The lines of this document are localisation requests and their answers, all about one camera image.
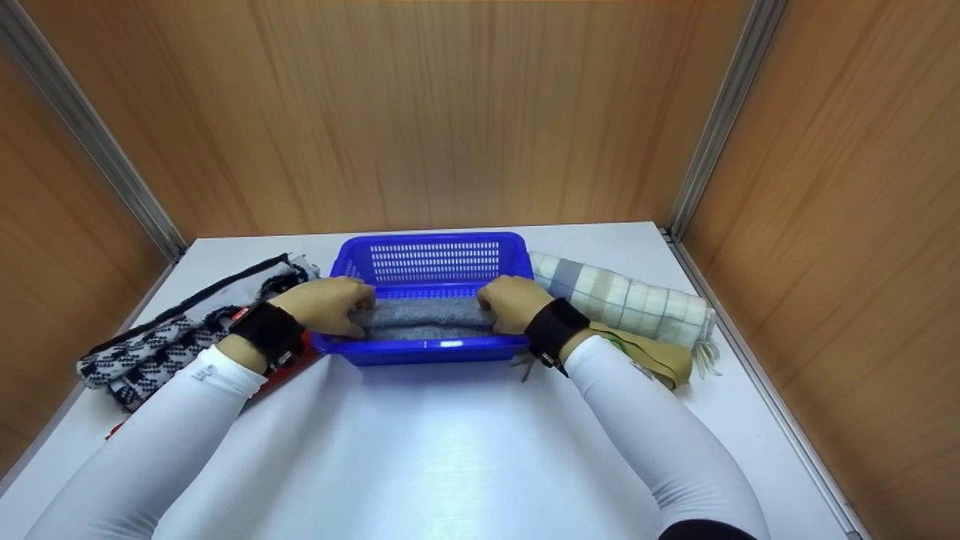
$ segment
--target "wood grain wall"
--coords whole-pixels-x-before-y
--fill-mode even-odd
[[[960,3],[791,0],[684,244],[876,539],[958,538]]]
[[[0,476],[166,261],[33,85],[0,55]]]
[[[750,0],[23,0],[187,239],[655,219]]]

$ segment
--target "basket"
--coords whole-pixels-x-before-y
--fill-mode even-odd
[[[330,276],[360,278],[376,298],[472,297],[498,276],[533,279],[526,244],[514,233],[388,234],[344,243]],[[357,366],[505,360],[526,337],[492,335],[407,341],[345,341],[314,334],[314,346]]]

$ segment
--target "white arm sleeve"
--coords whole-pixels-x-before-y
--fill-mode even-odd
[[[203,351],[77,471],[27,538],[150,538],[264,381]]]
[[[756,494],[723,444],[659,382],[593,336],[566,371],[613,445],[653,492],[663,529],[686,520],[724,523],[767,540]]]

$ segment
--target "folded textile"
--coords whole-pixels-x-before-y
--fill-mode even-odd
[[[540,286],[566,298],[591,321],[682,345],[701,374],[713,371],[720,354],[710,339],[716,313],[703,298],[543,253],[530,252],[530,261]]]
[[[121,408],[133,412],[200,351],[223,339],[241,308],[318,277],[304,257],[269,258],[94,347],[77,362],[77,373],[86,387],[106,387]]]
[[[690,381],[693,356],[683,345],[612,329],[603,323],[591,322],[590,328],[623,351],[634,364],[653,374],[668,389],[675,390]]]
[[[446,339],[493,334],[496,317],[473,297],[378,300],[350,314],[370,341]]]

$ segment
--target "plaid scarf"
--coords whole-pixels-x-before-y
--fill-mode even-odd
[[[304,257],[269,258],[94,347],[77,362],[77,373],[87,388],[105,387],[122,409],[133,412],[203,349],[223,339],[241,308],[317,277]]]
[[[554,298],[566,298],[591,321],[691,351],[701,375],[716,373],[720,351],[710,335],[716,312],[692,294],[657,287],[611,270],[530,252],[534,279]]]

